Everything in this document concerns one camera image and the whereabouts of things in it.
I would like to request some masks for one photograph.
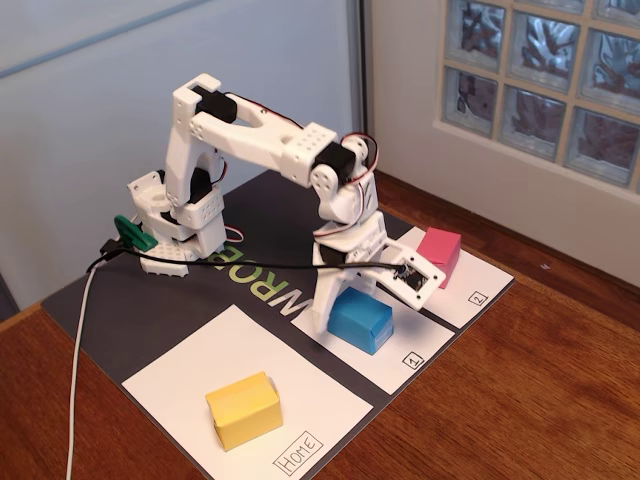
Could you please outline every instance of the paper sheet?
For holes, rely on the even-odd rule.
[[[351,286],[358,288],[357,283]],[[374,296],[393,309],[394,324],[393,335],[374,355],[328,332],[318,334],[310,310],[301,313],[293,324],[391,395],[454,334],[379,288]]]
[[[260,371],[284,426],[224,452],[205,394]],[[371,405],[232,306],[123,383],[216,480],[299,479]]]
[[[417,249],[423,237],[424,231],[414,227],[398,241]],[[382,261],[386,261],[384,252]],[[508,273],[463,250],[447,288],[436,290],[424,308],[453,326],[463,328],[512,280]]]

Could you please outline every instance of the gray wall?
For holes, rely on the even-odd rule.
[[[162,168],[171,92],[202,72],[352,129],[349,0],[215,0],[0,79],[0,272],[21,308],[84,272]],[[232,162],[224,188],[259,173]]]

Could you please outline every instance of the white wall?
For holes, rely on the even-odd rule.
[[[71,282],[162,168],[202,72],[300,123],[352,126],[345,0],[217,0],[0,79],[0,272],[21,308]],[[233,162],[229,190],[259,169]]]
[[[371,4],[379,169],[640,286],[640,195],[441,121],[447,0]]]
[[[96,35],[159,18],[204,1],[207,0],[0,2],[0,76]]]

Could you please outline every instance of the blue block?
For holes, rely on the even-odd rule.
[[[336,298],[329,315],[329,333],[373,355],[393,335],[389,305],[347,288]]]

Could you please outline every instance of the green clip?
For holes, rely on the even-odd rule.
[[[120,241],[126,248],[135,247],[143,252],[148,252],[158,244],[155,238],[148,233],[144,233],[123,215],[117,215],[113,222],[116,224],[120,234]]]

